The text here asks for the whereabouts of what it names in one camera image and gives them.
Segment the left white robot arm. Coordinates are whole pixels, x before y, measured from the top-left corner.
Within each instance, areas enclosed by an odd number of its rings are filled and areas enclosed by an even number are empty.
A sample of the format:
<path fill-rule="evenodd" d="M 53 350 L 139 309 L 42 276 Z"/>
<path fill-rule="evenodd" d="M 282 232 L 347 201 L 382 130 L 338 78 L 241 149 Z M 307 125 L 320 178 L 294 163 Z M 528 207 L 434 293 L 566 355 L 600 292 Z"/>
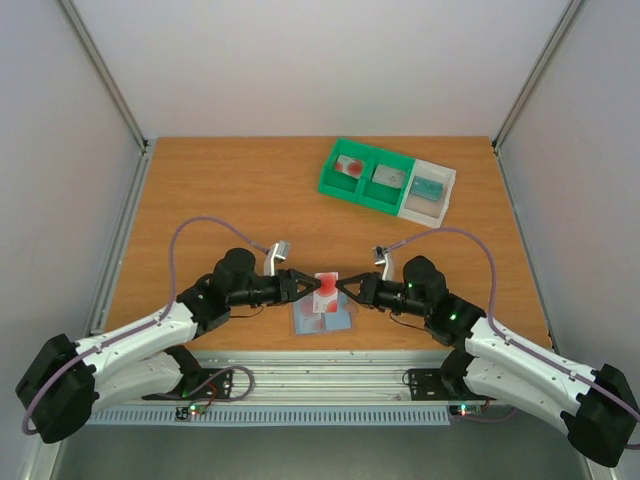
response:
<path fill-rule="evenodd" d="M 186 400 L 207 380 L 186 343 L 226 323 L 236 306 L 293 303 L 321 282 L 295 269 L 255 271 L 255 257 L 233 248 L 214 270 L 140 320 L 72 341 L 50 338 L 15 392 L 25 408 L 22 430 L 46 444 L 78 431 L 97 411 L 147 396 Z"/>

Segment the white magnetic stripe card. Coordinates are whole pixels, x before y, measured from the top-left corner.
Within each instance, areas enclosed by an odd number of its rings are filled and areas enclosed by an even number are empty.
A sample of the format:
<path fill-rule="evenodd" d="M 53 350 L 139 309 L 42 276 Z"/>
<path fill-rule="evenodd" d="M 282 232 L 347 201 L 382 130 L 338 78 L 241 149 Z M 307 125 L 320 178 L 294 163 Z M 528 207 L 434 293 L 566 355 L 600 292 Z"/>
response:
<path fill-rule="evenodd" d="M 404 185 L 405 176 L 406 174 L 403 170 L 379 164 L 374 170 L 372 181 L 390 188 L 401 189 Z"/>

